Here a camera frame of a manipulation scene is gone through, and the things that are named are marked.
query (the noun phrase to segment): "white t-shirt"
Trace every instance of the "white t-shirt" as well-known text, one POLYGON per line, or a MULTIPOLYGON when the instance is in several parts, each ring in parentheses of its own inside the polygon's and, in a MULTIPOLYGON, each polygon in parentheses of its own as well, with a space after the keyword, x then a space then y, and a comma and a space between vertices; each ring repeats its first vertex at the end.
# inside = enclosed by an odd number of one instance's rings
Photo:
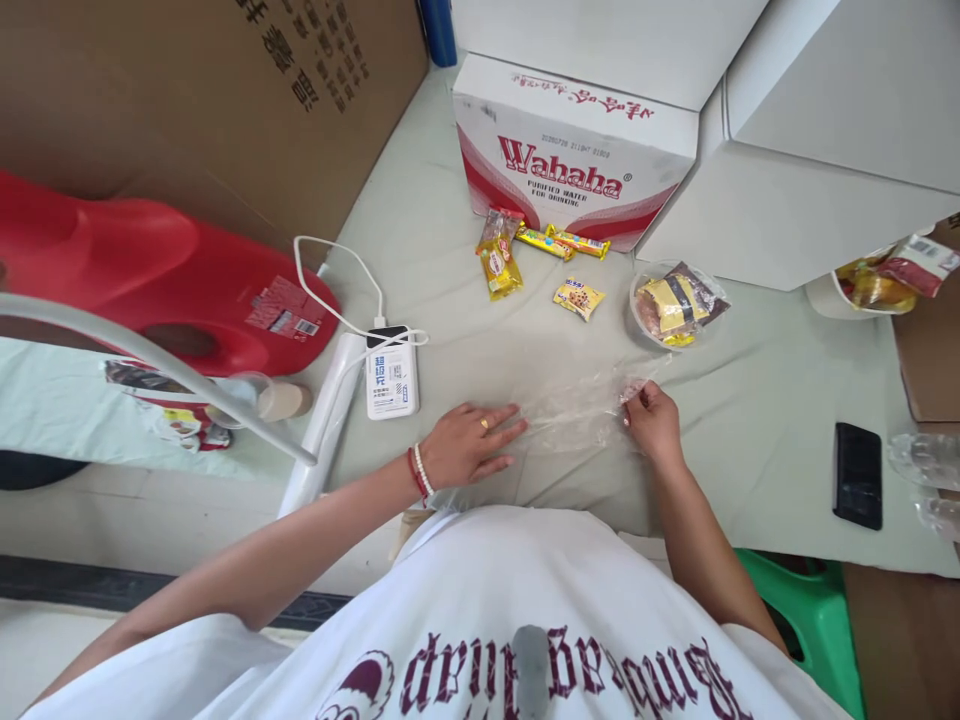
POLYGON ((432 518, 296 650, 233 616, 205 617, 26 717, 847 716, 773 645, 718 626, 593 516, 488 507, 432 518))

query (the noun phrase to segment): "smartphone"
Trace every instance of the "smartphone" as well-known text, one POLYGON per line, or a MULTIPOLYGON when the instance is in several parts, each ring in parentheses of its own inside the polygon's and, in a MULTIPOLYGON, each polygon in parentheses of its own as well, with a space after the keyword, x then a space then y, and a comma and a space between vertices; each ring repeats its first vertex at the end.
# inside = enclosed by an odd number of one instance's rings
POLYGON ((883 443, 876 433, 837 423, 833 514, 870 530, 883 527, 883 443))

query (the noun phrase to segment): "green plastic stool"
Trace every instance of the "green plastic stool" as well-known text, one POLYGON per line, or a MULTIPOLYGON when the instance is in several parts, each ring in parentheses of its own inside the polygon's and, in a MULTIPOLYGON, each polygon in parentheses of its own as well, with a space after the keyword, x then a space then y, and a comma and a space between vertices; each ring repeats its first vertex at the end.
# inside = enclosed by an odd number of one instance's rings
POLYGON ((760 597, 796 634, 803 659, 794 662, 851 716, 865 720, 840 564, 826 562, 825 571, 801 575, 752 550, 736 552, 760 597))

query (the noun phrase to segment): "wahaha logo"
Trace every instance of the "wahaha logo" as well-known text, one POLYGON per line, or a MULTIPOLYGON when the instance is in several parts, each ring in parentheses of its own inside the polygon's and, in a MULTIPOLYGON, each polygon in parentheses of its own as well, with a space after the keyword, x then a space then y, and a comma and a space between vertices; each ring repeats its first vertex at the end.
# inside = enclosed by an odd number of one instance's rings
POLYGON ((615 200, 620 198, 623 183, 613 178, 605 178, 597 173, 595 167, 590 167, 587 170, 569 167, 560 162, 557 155, 551 155, 548 161, 546 158, 533 154, 536 152, 536 145, 527 143, 526 150, 524 150, 523 143, 519 140, 505 138, 503 135, 497 137, 500 139, 503 157, 507 161, 507 170, 524 174, 529 172, 544 180, 566 183, 572 187, 589 190, 597 195, 605 195, 615 200))

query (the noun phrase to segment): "tiled floor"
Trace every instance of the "tiled floor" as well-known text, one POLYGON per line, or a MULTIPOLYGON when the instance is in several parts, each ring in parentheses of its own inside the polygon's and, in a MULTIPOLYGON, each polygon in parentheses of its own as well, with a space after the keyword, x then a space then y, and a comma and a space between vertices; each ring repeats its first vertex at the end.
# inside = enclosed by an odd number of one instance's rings
MULTIPOLYGON (((0 493, 0 554, 180 575, 274 519, 284 487, 91 465, 55 485, 0 493)), ((390 568, 394 518, 317 580, 317 592, 356 595, 390 568)), ((662 540, 621 533, 665 572, 662 540)))
MULTIPOLYGON (((0 720, 12 720, 118 613, 0 599, 0 720)), ((267 628, 267 637, 296 647, 308 633, 267 628)))

